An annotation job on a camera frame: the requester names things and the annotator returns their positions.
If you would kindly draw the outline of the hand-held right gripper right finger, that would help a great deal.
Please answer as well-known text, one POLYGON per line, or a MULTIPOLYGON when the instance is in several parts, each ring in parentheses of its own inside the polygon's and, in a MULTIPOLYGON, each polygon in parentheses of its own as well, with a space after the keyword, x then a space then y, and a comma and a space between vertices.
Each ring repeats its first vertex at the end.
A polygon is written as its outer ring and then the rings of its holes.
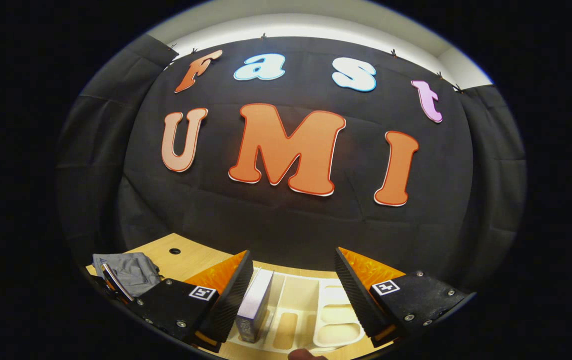
POLYGON ((476 296, 421 269, 405 273, 342 247, 335 250, 335 272, 376 348, 420 337, 476 296))

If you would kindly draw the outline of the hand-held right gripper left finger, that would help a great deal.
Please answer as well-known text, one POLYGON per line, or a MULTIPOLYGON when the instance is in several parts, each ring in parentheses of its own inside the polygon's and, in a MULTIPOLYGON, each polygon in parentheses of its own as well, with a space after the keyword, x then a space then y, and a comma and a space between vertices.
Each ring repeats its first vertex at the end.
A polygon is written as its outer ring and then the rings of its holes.
POLYGON ((132 302, 133 314, 170 337, 217 353, 227 341, 251 282, 250 251, 186 280, 166 278, 132 302))

